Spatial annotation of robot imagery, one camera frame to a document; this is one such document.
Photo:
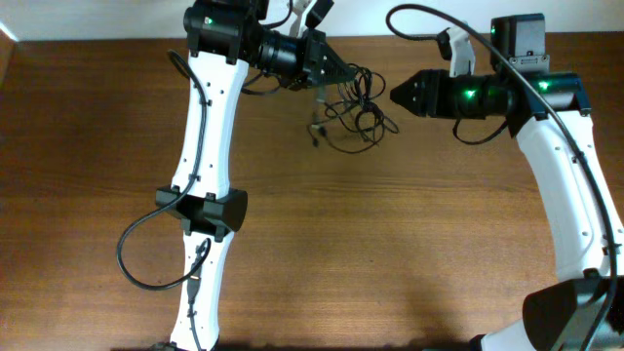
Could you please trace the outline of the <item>black cable white plug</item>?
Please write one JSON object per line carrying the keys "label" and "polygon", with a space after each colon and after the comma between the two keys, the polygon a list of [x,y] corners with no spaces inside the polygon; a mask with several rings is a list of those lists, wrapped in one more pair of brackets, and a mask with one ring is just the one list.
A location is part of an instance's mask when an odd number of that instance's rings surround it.
{"label": "black cable white plug", "polygon": [[[323,102],[323,117],[306,126],[314,147],[323,141],[329,148],[342,154],[357,155],[377,147],[387,134],[397,135],[400,128],[375,102],[385,93],[382,87],[378,93],[368,88],[338,88],[340,100]],[[329,133],[328,124],[337,122],[348,135],[356,137],[364,145],[349,149],[336,144]]]}

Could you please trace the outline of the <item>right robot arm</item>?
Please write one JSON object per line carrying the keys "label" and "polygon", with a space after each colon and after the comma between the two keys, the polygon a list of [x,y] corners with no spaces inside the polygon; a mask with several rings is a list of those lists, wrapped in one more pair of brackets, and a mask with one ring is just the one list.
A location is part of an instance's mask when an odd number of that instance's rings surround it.
{"label": "right robot arm", "polygon": [[436,40],[447,70],[422,70],[391,99],[454,123],[503,118],[536,179],[550,224],[557,283],[529,294],[519,321],[469,341],[472,350],[608,350],[623,345],[623,224],[593,138],[578,75],[554,73],[540,14],[495,18],[483,40],[492,73],[475,74],[480,35],[454,20]]}

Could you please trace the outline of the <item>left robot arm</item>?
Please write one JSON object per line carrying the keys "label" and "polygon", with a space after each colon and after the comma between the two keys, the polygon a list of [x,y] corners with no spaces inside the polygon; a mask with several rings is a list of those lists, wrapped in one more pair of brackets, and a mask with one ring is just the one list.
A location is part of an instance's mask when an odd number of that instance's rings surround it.
{"label": "left robot arm", "polygon": [[327,44],[318,25],[331,1],[297,1],[289,34],[262,23],[265,1],[197,1],[183,18],[189,57],[181,71],[191,92],[178,166],[156,204],[183,230],[184,275],[174,329],[157,350],[214,350],[226,255],[240,230],[248,194],[229,179],[234,119],[250,68],[299,91],[347,83],[355,71]]}

